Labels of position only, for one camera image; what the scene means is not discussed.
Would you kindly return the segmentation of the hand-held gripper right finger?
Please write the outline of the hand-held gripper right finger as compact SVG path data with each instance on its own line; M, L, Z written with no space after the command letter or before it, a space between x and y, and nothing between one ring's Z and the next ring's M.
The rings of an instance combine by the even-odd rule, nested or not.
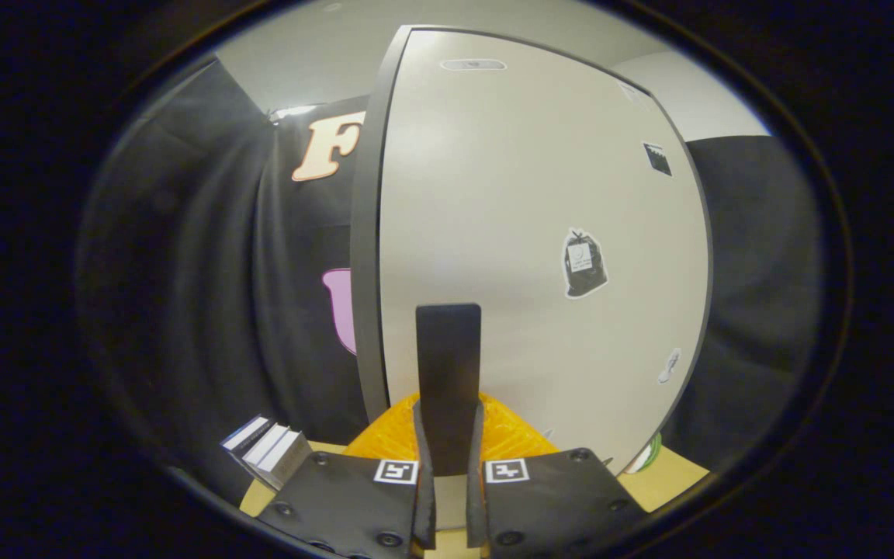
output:
M481 307L449 308L449 404L468 446L467 542L483 558L589 558L619 552L645 510L589 448L560 450L480 390Z

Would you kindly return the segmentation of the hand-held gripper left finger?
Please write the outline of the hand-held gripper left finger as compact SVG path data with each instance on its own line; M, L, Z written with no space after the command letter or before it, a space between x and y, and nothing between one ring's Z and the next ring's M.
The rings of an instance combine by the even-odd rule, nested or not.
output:
M312 450L258 514L309 555L424 558L438 547L449 471L449 307L415 311L419 391L338 453Z

